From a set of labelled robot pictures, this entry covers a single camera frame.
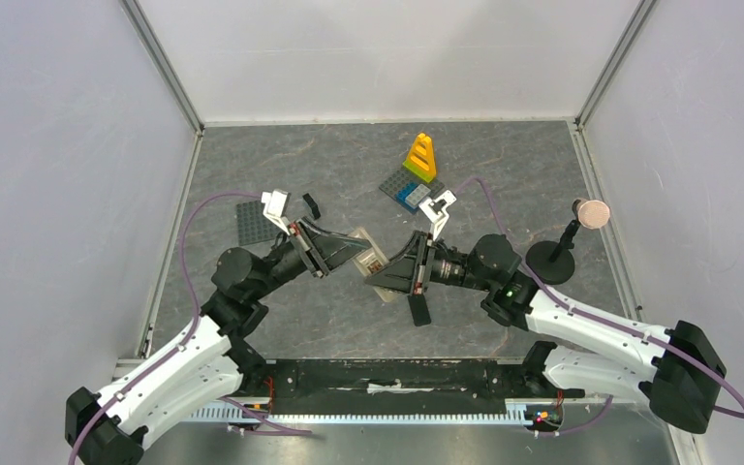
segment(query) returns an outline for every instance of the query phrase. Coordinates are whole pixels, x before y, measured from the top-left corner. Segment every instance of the yellow toy block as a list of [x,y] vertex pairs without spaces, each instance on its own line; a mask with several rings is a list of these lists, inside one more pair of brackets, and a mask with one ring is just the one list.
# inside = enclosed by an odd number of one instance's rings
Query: yellow toy block
[[418,134],[403,166],[424,182],[431,182],[438,175],[438,169],[435,168],[435,149],[432,147],[432,138],[424,133]]

